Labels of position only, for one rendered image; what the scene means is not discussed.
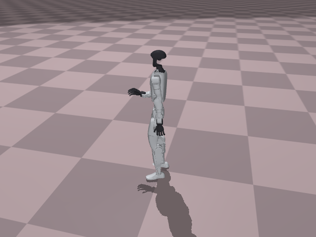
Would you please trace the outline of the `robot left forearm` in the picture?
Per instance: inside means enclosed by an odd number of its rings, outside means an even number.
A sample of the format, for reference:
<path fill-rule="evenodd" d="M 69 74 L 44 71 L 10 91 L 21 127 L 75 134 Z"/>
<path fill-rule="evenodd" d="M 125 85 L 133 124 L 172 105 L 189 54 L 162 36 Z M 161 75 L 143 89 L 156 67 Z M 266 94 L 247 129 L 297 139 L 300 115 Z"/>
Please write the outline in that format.
<path fill-rule="evenodd" d="M 162 124 L 162 116 L 163 116 L 162 108 L 163 108 L 163 106 L 162 106 L 160 99 L 155 99 L 154 104 L 155 104 L 155 110 L 156 110 L 156 114 L 157 114 L 156 115 L 157 123 Z"/>

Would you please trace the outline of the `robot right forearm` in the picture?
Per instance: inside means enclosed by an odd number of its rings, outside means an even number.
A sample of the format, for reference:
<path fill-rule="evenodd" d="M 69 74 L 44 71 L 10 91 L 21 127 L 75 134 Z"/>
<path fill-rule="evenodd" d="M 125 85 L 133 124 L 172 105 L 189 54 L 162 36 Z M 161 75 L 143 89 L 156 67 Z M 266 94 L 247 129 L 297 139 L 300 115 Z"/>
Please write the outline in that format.
<path fill-rule="evenodd" d="M 143 98 L 146 98 L 146 97 L 150 98 L 151 97 L 151 91 L 146 92 L 146 94 L 142 94 L 142 97 Z"/>

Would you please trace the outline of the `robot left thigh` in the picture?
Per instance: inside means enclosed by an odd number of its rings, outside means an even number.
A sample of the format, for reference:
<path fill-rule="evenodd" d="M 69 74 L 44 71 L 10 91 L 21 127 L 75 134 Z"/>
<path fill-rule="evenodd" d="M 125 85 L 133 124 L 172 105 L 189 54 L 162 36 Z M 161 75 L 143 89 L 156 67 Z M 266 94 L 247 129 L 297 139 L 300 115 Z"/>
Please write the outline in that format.
<path fill-rule="evenodd" d="M 150 143 L 150 146 L 151 146 L 153 152 L 155 152 L 157 147 L 161 147 L 163 150 L 162 145 L 157 144 L 157 142 L 158 142 L 157 130 L 154 132 L 156 126 L 157 126 L 157 118 L 155 116 L 155 118 L 151 118 L 149 128 L 148 128 L 148 139 L 149 139 L 149 143 Z"/>

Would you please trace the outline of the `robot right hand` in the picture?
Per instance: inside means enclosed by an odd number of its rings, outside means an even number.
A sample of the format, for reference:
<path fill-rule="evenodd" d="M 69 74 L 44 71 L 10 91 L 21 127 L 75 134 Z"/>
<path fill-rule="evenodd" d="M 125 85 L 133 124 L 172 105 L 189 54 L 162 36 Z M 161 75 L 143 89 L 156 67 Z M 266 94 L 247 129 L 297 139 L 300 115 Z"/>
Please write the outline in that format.
<path fill-rule="evenodd" d="M 129 93 L 129 92 L 130 92 L 130 93 Z M 129 90 L 128 90 L 128 93 L 130 94 L 130 96 L 131 96 L 131 95 L 140 95 L 141 97 L 142 97 L 142 94 L 146 94 L 146 92 L 140 91 L 140 90 L 138 90 L 138 89 L 136 89 L 136 88 L 129 89 Z"/>

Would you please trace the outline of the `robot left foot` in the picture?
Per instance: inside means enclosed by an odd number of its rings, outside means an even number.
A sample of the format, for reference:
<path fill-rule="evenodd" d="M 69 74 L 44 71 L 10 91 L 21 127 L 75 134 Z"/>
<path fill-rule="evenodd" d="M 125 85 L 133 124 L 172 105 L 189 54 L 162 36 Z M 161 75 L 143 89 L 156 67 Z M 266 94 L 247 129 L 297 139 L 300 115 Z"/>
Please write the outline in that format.
<path fill-rule="evenodd" d="M 164 178 L 164 177 L 165 177 L 165 173 L 164 172 L 161 172 L 160 175 L 157 175 L 157 173 L 155 172 L 153 174 L 147 175 L 146 179 L 147 180 L 155 180 L 155 179 Z"/>

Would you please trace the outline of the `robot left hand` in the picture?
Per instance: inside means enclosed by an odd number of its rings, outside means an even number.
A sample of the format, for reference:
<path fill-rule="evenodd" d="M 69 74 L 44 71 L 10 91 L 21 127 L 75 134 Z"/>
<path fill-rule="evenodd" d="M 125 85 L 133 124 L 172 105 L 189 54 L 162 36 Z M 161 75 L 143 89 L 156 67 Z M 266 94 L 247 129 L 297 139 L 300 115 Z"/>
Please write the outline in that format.
<path fill-rule="evenodd" d="M 163 128 L 162 125 L 163 125 L 163 119 L 162 119 L 162 124 L 157 123 L 157 126 L 156 126 L 156 128 L 154 130 L 154 132 L 157 130 L 157 135 L 159 134 L 159 136 L 160 136 L 160 133 L 161 133 L 161 136 L 165 135 L 164 128 Z M 162 134 L 162 132 L 163 132 L 163 134 Z"/>

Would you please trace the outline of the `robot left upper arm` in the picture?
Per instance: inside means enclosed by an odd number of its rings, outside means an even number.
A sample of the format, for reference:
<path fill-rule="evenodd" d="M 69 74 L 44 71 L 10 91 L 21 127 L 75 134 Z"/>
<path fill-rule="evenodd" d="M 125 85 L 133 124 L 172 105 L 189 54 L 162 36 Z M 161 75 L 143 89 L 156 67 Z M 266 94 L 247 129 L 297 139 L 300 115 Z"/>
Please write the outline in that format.
<path fill-rule="evenodd" d="M 161 83 L 161 79 L 159 77 L 159 75 L 154 75 L 151 78 L 151 83 L 154 89 L 154 94 L 156 95 L 155 99 L 160 99 L 160 101 L 162 102 L 162 95 L 161 95 L 161 88 L 160 88 L 160 83 Z"/>

